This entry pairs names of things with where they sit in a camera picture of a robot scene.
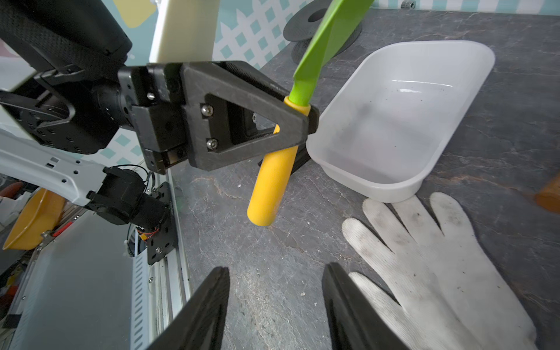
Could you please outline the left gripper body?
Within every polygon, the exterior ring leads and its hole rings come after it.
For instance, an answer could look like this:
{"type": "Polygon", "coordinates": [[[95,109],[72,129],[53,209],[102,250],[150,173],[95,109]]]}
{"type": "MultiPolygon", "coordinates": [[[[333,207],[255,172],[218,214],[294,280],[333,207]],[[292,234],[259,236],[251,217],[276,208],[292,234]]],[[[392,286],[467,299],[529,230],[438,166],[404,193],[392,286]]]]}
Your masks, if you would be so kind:
{"type": "Polygon", "coordinates": [[[134,131],[145,163],[158,174],[188,157],[182,65],[125,66],[117,83],[99,83],[93,101],[117,127],[134,131]]]}

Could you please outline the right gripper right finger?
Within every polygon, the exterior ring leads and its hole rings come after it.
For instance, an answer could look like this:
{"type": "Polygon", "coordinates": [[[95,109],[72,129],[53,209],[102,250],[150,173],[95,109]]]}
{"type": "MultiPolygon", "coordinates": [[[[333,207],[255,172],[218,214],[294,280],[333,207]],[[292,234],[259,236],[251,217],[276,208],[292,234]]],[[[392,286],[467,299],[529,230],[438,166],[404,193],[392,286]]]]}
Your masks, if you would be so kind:
{"type": "Polygon", "coordinates": [[[322,292],[333,349],[406,349],[338,263],[328,263],[322,292]]]}

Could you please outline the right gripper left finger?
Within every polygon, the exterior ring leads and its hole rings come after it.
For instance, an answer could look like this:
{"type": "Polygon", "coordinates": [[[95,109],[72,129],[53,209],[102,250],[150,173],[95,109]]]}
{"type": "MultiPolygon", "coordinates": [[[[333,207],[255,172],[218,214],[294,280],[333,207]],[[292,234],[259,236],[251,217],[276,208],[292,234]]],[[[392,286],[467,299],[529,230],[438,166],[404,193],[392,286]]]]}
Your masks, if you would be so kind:
{"type": "Polygon", "coordinates": [[[229,269],[214,268],[172,323],[150,344],[148,349],[220,349],[229,293],[229,269]]]}

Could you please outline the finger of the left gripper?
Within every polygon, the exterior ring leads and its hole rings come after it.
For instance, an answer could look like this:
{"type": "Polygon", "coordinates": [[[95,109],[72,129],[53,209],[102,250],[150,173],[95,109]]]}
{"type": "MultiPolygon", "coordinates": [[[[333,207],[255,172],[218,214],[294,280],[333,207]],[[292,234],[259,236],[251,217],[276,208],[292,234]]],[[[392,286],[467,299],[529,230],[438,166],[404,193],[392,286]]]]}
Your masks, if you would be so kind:
{"type": "Polygon", "coordinates": [[[188,161],[212,171],[277,150],[299,147],[318,129],[309,115],[284,103],[287,89],[243,61],[184,63],[188,161]]]}

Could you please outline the green trowel yellow handle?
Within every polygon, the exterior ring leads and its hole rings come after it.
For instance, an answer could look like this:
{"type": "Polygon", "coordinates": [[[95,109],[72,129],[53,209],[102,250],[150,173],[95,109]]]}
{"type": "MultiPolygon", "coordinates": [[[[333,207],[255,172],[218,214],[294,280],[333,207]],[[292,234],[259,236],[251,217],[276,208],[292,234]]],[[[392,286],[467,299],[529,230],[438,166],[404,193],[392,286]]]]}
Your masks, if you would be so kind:
{"type": "MultiPolygon", "coordinates": [[[[332,1],[317,32],[295,70],[294,84],[284,104],[298,112],[309,115],[310,101],[314,94],[322,67],[341,49],[365,17],[373,0],[332,1]]],[[[260,170],[247,216],[261,227],[271,225],[279,210],[290,176],[263,174],[260,170]]]]}

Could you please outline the white plastic storage box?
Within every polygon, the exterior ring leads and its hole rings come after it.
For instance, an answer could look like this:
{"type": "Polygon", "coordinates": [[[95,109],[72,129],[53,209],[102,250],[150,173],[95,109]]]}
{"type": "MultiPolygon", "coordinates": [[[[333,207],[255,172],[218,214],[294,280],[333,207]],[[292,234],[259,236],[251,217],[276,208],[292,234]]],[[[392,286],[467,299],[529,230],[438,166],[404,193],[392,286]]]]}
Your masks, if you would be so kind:
{"type": "Polygon", "coordinates": [[[467,40],[401,42],[370,54],[306,142],[331,179],[368,198],[412,197],[435,167],[495,64],[467,40]]]}

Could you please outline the yellow shovel wooden handle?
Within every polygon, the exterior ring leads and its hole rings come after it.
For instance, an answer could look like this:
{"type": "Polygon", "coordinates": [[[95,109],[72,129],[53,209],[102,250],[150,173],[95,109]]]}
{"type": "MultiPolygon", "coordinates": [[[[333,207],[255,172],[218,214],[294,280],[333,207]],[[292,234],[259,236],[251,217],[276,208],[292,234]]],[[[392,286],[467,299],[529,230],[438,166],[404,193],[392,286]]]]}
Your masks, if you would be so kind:
{"type": "Polygon", "coordinates": [[[559,194],[560,176],[557,175],[552,179],[539,193],[534,197],[535,203],[553,213],[560,213],[560,194],[559,194]]]}

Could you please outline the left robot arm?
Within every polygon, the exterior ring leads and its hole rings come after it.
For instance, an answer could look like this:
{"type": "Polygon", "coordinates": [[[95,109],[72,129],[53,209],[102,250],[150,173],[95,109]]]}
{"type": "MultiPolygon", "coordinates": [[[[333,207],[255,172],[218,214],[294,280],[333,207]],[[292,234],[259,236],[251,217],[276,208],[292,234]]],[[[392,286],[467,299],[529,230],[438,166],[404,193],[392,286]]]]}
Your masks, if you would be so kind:
{"type": "Polygon", "coordinates": [[[159,1],[144,66],[125,65],[131,41],[102,1],[3,1],[1,38],[35,70],[1,105],[34,140],[10,134],[1,170],[35,182],[114,225],[138,227],[149,264],[177,245],[168,184],[183,161],[211,171],[294,147],[319,123],[288,91],[242,61],[211,58],[218,1],[159,1]]]}

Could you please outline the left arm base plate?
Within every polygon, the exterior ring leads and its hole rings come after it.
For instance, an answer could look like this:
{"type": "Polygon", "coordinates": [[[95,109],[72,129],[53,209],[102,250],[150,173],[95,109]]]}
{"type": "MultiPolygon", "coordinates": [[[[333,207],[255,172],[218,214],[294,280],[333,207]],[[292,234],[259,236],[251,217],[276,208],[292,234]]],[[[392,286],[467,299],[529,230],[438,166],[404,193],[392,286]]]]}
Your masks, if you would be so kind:
{"type": "Polygon", "coordinates": [[[178,247],[178,234],[174,211],[172,188],[168,182],[163,182],[154,192],[153,197],[165,205],[166,211],[163,222],[158,231],[147,239],[147,262],[154,265],[166,257],[174,248],[178,247]]]}

